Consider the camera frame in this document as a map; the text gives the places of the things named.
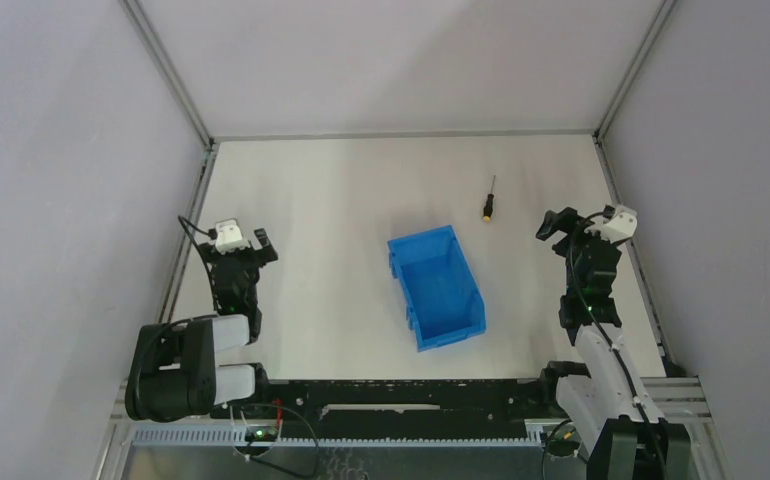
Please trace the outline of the black yellow screwdriver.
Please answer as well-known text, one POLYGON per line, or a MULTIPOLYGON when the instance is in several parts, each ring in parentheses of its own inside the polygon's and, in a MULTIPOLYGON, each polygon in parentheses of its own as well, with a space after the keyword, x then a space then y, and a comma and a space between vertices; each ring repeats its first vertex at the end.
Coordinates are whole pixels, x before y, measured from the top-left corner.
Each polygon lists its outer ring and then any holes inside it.
POLYGON ((484 222, 490 222, 494 213, 494 201, 495 201, 495 189, 496 176, 492 176, 491 185, 486 195, 485 203, 482 208, 482 220, 484 222))

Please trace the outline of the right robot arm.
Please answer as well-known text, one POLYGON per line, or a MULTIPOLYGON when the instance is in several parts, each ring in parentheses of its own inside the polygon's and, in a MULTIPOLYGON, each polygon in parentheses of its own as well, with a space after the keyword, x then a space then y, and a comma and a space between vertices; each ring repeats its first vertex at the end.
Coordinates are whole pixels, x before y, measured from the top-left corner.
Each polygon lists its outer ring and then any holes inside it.
POLYGON ((553 246, 565 268, 559 321, 581 362, 548 366, 539 402, 550 415, 567 415, 587 454, 586 478, 687 479, 690 435, 646 389, 612 296, 621 247, 636 228, 636 212, 623 205, 586 216, 571 207, 545 213, 536 237, 564 235, 553 246))

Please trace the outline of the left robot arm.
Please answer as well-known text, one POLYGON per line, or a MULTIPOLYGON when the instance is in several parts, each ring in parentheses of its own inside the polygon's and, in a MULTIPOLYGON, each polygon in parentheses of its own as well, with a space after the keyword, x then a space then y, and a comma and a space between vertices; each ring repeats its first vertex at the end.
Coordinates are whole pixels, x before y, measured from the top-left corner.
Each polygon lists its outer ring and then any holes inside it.
POLYGON ((253 367, 228 369, 217 361, 219 351, 252 344, 261 333, 257 284, 278 253, 265 230, 254 234, 258 247, 238 227, 218 225, 213 240, 196 246, 213 311, 140 329, 124 395, 129 418, 170 423, 230 400, 251 417, 271 409, 274 392, 255 379, 253 367))

